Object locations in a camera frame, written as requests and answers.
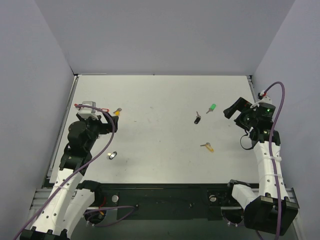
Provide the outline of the key with black tag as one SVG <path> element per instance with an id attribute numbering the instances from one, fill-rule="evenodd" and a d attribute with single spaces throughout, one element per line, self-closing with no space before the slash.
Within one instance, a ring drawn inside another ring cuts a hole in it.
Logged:
<path id="1" fill-rule="evenodd" d="M 198 113 L 198 111 L 196 111 L 196 118 L 195 118 L 195 120 L 194 120 L 194 124 L 198 124 L 199 122 L 200 122 L 200 120 L 201 120 L 201 116 L 200 116 L 200 114 Z"/>

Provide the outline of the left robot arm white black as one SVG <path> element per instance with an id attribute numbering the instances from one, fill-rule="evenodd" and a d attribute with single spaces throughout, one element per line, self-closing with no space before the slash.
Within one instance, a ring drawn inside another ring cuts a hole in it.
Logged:
<path id="1" fill-rule="evenodd" d="M 103 203 L 101 184 L 82 180 L 94 157 L 91 149 L 100 135 L 114 135 L 118 116 L 105 112 L 106 122 L 93 113 L 77 114 L 68 127 L 68 143 L 49 198 L 28 221 L 30 229 L 18 234 L 21 240 L 68 240 L 87 208 Z"/>

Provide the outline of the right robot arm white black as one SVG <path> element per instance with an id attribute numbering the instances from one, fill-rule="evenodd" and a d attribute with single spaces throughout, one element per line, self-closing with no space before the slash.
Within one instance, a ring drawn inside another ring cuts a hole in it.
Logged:
<path id="1" fill-rule="evenodd" d="M 252 104 L 240 97 L 223 111 L 230 119 L 235 112 L 235 124 L 245 131 L 251 140 L 258 168 L 258 193 L 248 183 L 230 181 L 230 188 L 223 192 L 224 201 L 237 202 L 243 209 L 244 225 L 255 231 L 283 236 L 298 214 L 299 206 L 290 200 L 281 170 L 281 139 L 273 129 L 276 107 L 264 96 Z"/>

